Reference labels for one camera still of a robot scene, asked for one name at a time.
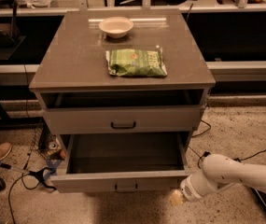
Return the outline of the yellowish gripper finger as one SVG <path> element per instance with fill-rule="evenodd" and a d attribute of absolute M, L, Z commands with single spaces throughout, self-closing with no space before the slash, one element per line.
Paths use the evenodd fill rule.
<path fill-rule="evenodd" d="M 172 206 L 181 205 L 184 202 L 184 196 L 180 189 L 174 190 L 169 196 L 169 202 Z"/>

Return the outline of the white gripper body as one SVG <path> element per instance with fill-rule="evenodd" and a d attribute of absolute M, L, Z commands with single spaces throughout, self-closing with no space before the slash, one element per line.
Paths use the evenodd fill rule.
<path fill-rule="evenodd" d="M 198 171 L 181 182 L 180 190 L 186 201 L 197 202 L 207 194 L 216 193 L 218 182 L 208 179 L 203 171 Z"/>

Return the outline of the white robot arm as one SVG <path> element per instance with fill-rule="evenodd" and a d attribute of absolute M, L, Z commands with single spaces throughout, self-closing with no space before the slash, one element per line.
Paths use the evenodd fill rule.
<path fill-rule="evenodd" d="M 266 193 L 266 165 L 235 161 L 219 154 L 203 159 L 202 168 L 184 179 L 175 189 L 169 202 L 173 206 L 197 202 L 208 194 L 219 193 L 234 184 Z"/>

